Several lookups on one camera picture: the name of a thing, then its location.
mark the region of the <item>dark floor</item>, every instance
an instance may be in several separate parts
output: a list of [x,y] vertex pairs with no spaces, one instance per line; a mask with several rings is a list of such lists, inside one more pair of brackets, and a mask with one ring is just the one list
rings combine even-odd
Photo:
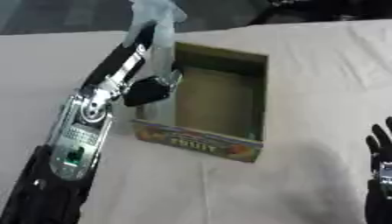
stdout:
[[[266,0],[177,0],[188,14],[179,32],[244,26],[265,9]],[[128,30],[128,0],[0,1],[0,34]]]

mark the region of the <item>white table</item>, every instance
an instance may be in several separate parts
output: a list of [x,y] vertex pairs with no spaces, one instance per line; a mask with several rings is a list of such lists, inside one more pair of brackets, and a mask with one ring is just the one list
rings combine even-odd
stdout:
[[[0,37],[0,203],[58,106],[120,31]],[[392,115],[392,21],[264,25],[178,35],[269,55],[256,164],[137,141],[130,114],[104,148],[80,223],[363,223],[373,123]]]

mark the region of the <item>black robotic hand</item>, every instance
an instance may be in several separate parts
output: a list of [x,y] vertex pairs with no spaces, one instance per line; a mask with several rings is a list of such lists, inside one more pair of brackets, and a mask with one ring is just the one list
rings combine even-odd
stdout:
[[[392,117],[386,123],[391,134]],[[375,124],[372,131],[373,135],[366,139],[374,176],[367,182],[366,220],[368,224],[392,223],[392,141],[380,125]]]

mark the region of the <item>white tablecloth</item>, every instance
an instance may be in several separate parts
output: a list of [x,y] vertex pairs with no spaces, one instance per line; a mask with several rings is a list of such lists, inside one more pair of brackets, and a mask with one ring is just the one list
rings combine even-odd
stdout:
[[[0,203],[59,105],[120,31],[0,37]],[[266,144],[255,164],[137,141],[118,119],[80,223],[363,223],[364,137],[392,115],[392,21],[178,35],[269,55]]]

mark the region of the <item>robotic arm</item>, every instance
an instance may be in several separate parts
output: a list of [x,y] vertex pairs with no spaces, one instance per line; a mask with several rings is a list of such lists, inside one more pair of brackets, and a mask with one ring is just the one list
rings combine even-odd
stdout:
[[[386,121],[392,133],[392,117]],[[365,214],[368,224],[392,223],[392,142],[380,125],[372,128],[373,135],[366,139],[371,153],[371,172]]]
[[20,174],[0,224],[75,224],[87,200],[120,97],[137,106],[169,97],[181,73],[136,81],[151,50],[156,24],[147,24],[129,47],[120,44],[61,108],[45,144]]

